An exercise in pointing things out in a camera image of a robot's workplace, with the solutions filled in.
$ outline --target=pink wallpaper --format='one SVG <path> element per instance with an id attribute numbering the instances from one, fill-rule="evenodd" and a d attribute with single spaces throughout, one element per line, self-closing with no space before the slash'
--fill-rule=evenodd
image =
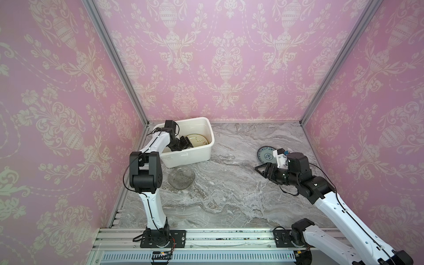
<path id="1" fill-rule="evenodd" d="M 306 130 L 344 200 L 424 264 L 424 2 L 383 1 Z"/>
<path id="2" fill-rule="evenodd" d="M 96 0 L 150 121 L 299 120 L 368 0 Z"/>
<path id="3" fill-rule="evenodd" d="M 81 1 L 0 3 L 0 264 L 85 264 L 142 125 Z"/>

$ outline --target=white container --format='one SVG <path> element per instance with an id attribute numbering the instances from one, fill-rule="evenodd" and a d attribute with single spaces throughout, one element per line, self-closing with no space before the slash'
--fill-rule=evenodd
<path id="1" fill-rule="evenodd" d="M 178 120 L 175 122 L 180 127 L 179 131 L 178 127 L 176 128 L 178 132 L 178 138 L 180 136 L 187 136 L 190 134 L 200 134 L 205 136 L 209 144 L 173 152 L 171 152 L 168 147 L 165 147 L 162 154 L 160 155 L 160 159 L 165 164 L 165 166 L 167 168 L 171 168 L 209 160 L 211 158 L 212 146 L 215 143 L 215 138 L 213 136 L 212 127 L 209 120 L 205 117 L 200 117 L 187 120 Z M 165 126 L 165 123 L 156 125 L 154 129 L 163 128 L 163 126 Z"/>

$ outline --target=vase pattern on wallpaper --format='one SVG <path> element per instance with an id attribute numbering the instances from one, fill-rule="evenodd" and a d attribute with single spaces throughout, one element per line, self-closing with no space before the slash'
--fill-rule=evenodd
<path id="1" fill-rule="evenodd" d="M 424 262 L 423 70 L 424 3 L 384 1 L 306 124 L 325 169 L 343 176 L 345 201 L 416 263 Z"/>
<path id="2" fill-rule="evenodd" d="M 96 0 L 153 121 L 299 120 L 367 3 Z M 171 90 L 181 82 L 192 105 Z"/>
<path id="3" fill-rule="evenodd" d="M 82 2 L 7 2 L 0 13 L 1 262 L 85 264 L 141 122 Z"/>

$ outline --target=marble floor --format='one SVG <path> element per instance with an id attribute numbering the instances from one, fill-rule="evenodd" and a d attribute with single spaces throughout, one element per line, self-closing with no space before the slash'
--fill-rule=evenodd
<path id="1" fill-rule="evenodd" d="M 334 227 L 307 199 L 282 193 L 254 171 L 261 164 L 257 150 L 264 145 L 302 152 L 317 162 L 298 123 L 213 123 L 212 130 L 215 144 L 209 161 L 175 168 L 162 165 L 161 199 L 171 227 L 290 227 L 302 218 Z M 283 189 L 296 193 L 293 187 Z M 129 192 L 119 227 L 145 226 L 143 204 L 138 194 Z"/>

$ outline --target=damask pattern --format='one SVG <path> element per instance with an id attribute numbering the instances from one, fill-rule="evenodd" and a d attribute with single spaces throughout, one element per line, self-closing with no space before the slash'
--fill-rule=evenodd
<path id="1" fill-rule="evenodd" d="M 143 126 L 81 1 L 2 2 L 0 39 L 0 264 L 85 264 Z"/>
<path id="2" fill-rule="evenodd" d="M 383 1 L 306 130 L 366 224 L 424 263 L 424 2 Z"/>
<path id="3" fill-rule="evenodd" d="M 150 121 L 299 120 L 368 0 L 95 2 Z"/>

